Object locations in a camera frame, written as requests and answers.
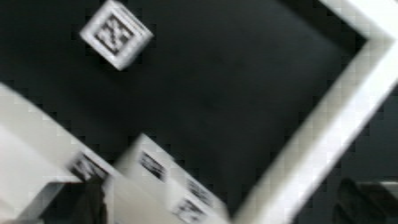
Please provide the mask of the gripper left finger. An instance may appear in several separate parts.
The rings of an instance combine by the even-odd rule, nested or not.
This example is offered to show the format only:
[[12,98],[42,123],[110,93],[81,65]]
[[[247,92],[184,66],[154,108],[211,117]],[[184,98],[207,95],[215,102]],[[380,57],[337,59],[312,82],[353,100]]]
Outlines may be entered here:
[[17,224],[108,224],[103,181],[49,182],[16,219]]

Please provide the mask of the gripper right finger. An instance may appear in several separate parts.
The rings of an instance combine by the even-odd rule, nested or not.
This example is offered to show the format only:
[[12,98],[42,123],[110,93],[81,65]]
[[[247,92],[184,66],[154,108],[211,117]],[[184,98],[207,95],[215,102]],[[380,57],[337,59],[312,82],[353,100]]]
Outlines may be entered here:
[[341,180],[332,224],[398,224],[398,180]]

